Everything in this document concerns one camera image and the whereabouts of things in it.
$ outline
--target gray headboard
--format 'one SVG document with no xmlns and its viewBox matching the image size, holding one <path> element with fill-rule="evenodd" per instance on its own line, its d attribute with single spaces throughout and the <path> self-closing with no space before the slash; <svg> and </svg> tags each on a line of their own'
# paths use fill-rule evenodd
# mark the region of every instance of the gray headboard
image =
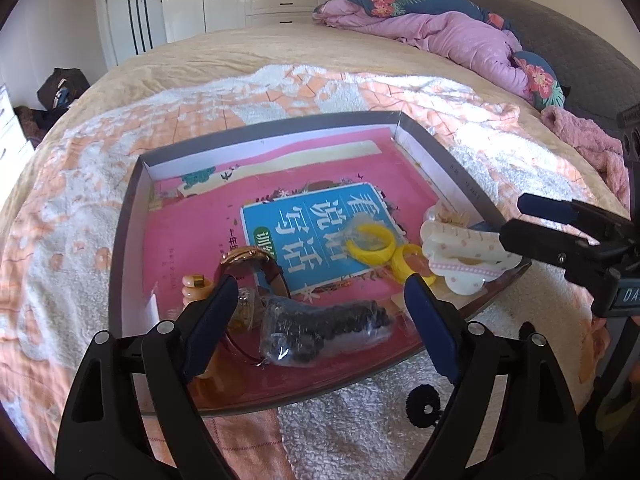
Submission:
<svg viewBox="0 0 640 480">
<path fill-rule="evenodd" d="M 530 0 L 471 0 L 510 20 L 522 47 L 542 56 L 563 86 L 565 108 L 619 136 L 616 115 L 640 102 L 640 69 L 574 20 Z"/>
</svg>

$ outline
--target blue book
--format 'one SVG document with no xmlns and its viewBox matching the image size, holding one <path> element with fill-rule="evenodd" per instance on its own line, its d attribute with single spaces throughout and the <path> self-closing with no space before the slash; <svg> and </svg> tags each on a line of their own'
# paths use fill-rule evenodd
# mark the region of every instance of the blue book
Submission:
<svg viewBox="0 0 640 480">
<path fill-rule="evenodd" d="M 292 294 L 370 270 L 349 256 L 342 234 L 349 221 L 362 213 L 398 232 L 384 201 L 366 183 L 258 202 L 241 209 L 246 239 L 250 245 L 274 254 Z M 269 288 L 262 274 L 258 275 L 258 284 Z"/>
</svg>

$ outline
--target blue floral pillowcase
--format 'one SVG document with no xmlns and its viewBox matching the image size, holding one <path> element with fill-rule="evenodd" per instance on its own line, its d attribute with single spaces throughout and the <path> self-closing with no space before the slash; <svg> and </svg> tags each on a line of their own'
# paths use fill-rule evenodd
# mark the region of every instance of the blue floral pillowcase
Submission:
<svg viewBox="0 0 640 480">
<path fill-rule="evenodd" d="M 511 30 L 508 20 L 494 12 L 481 9 L 469 0 L 349 0 L 361 6 L 369 16 L 394 18 L 403 14 L 442 14 L 450 10 L 462 12 L 474 20 L 498 30 Z"/>
<path fill-rule="evenodd" d="M 564 108 L 564 93 L 549 63 L 538 54 L 525 50 L 513 54 L 513 61 L 529 78 L 529 90 L 536 110 L 540 112 L 548 106 Z"/>
</svg>

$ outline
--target plastic bag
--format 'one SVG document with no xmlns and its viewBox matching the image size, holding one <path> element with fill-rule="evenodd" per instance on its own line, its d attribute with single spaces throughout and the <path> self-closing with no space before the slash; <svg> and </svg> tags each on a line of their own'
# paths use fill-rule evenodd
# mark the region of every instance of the plastic bag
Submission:
<svg viewBox="0 0 640 480">
<path fill-rule="evenodd" d="M 309 306 L 266 295 L 260 353 L 279 366 L 312 366 L 319 358 L 361 350 L 386 340 L 393 319 L 375 301 Z"/>
<path fill-rule="evenodd" d="M 342 236 L 344 240 L 352 241 L 364 251 L 380 251 L 387 248 L 390 245 L 391 238 L 388 238 L 386 234 L 381 235 L 377 229 L 367 228 L 370 226 L 375 226 L 382 233 L 391 233 L 396 243 L 401 241 L 398 233 L 394 233 L 387 229 L 384 224 L 372 220 L 371 216 L 366 213 L 358 213 L 349 220 L 342 230 Z"/>
<path fill-rule="evenodd" d="M 229 330 L 244 332 L 260 325 L 262 320 L 262 302 L 252 288 L 244 286 L 238 289 L 238 306 L 229 320 Z"/>
<path fill-rule="evenodd" d="M 452 224 L 458 227 L 466 227 L 468 224 L 468 213 L 457 213 L 450 210 L 446 205 L 438 200 L 434 205 L 424 212 L 423 219 L 425 222 L 442 222 L 443 224 Z"/>
</svg>

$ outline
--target pink comforter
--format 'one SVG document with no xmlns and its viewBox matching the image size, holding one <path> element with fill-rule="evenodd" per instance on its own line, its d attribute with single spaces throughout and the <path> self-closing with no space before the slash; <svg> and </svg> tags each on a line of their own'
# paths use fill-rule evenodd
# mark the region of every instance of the pink comforter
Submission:
<svg viewBox="0 0 640 480">
<path fill-rule="evenodd" d="M 416 46 L 473 70 L 517 96 L 532 100 L 527 75 L 510 61 L 514 52 L 522 50 L 517 38 L 508 30 L 497 30 L 461 12 L 374 18 L 357 4 L 329 0 L 320 12 L 314 13 L 314 21 Z"/>
</svg>

